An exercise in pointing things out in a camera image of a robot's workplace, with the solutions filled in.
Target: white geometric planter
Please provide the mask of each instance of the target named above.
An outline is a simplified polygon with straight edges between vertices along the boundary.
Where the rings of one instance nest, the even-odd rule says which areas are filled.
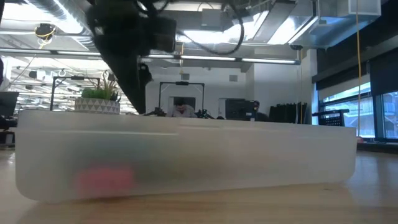
[[[120,103],[111,100],[77,98],[75,112],[120,114]]]

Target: ductwork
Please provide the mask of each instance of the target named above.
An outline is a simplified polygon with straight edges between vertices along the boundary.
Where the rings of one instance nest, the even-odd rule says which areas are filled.
[[[35,6],[42,12],[51,14],[54,23],[62,31],[69,34],[90,35],[91,32],[85,24],[85,13],[74,0],[24,0],[27,4]],[[82,46],[90,51],[97,51],[91,37],[73,37]]]

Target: desk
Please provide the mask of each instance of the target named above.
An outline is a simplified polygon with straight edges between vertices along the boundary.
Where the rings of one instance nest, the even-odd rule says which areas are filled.
[[[47,204],[16,189],[14,152],[0,151],[0,223],[398,223],[398,156],[358,152],[340,184]]]

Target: glass window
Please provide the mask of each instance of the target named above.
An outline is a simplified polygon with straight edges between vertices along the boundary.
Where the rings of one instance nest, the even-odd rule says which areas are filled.
[[[383,95],[384,135],[398,139],[398,91]]]
[[[355,96],[355,95],[358,95],[358,91],[359,91],[359,89],[357,86],[357,87],[351,88],[349,90],[346,90],[344,92],[337,93],[333,96],[326,97],[325,99],[323,99],[323,102],[326,103],[326,102],[330,102],[333,100],[340,100],[340,99],[343,99],[343,98],[346,98],[349,96]],[[371,83],[370,82],[361,85],[361,93],[369,93],[370,91],[371,91]]]
[[[358,100],[337,103],[335,105],[325,106],[325,110],[349,109],[349,113],[344,114],[346,127],[358,129]],[[374,118],[373,118],[373,100],[371,97],[361,99],[361,137],[374,138]]]

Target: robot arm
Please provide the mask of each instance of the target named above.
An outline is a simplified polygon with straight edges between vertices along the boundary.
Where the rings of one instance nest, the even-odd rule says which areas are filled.
[[[86,13],[96,48],[118,78],[124,94],[140,114],[146,112],[145,86],[152,80],[152,76],[147,67],[142,69],[142,65],[138,64],[139,56],[149,55],[150,50],[172,53],[176,33],[185,35],[182,31],[177,31],[175,20],[158,15],[171,0],[166,0],[161,9],[155,8],[154,3],[157,1],[102,0],[92,5]],[[227,52],[217,52],[191,39],[194,44],[211,54],[232,54],[239,49],[244,39],[243,20],[231,3],[232,0],[226,2],[238,17],[241,35],[235,48]]]

